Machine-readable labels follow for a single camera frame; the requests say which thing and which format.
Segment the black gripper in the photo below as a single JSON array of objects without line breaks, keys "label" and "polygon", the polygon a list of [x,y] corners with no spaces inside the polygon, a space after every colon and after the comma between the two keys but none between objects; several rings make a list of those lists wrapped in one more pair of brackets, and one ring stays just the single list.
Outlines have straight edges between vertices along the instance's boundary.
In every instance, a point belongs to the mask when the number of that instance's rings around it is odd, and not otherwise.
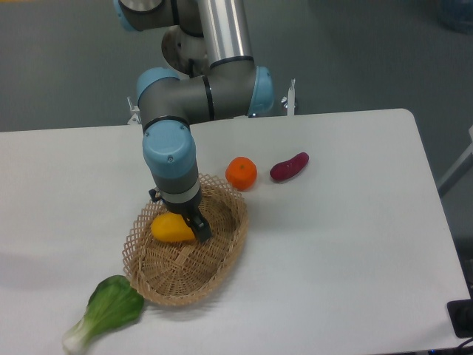
[{"label": "black gripper", "polygon": [[149,190],[150,201],[158,203],[163,201],[166,208],[175,214],[181,214],[188,227],[200,243],[205,243],[212,238],[212,231],[209,222],[203,217],[199,210],[202,200],[201,194],[196,194],[192,199],[182,203],[174,203],[166,199],[156,189]]}]

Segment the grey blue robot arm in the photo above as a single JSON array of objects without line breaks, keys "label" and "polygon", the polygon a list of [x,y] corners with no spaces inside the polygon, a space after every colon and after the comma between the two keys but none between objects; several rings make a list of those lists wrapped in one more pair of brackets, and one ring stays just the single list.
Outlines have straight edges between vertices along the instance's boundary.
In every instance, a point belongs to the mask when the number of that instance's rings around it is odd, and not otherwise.
[{"label": "grey blue robot arm", "polygon": [[200,212],[202,189],[191,125],[268,112],[274,103],[269,70],[255,64],[242,1],[116,1],[127,30],[175,26],[203,41],[208,67],[183,80],[165,67],[137,80],[143,156],[157,192],[205,242],[212,232]]}]

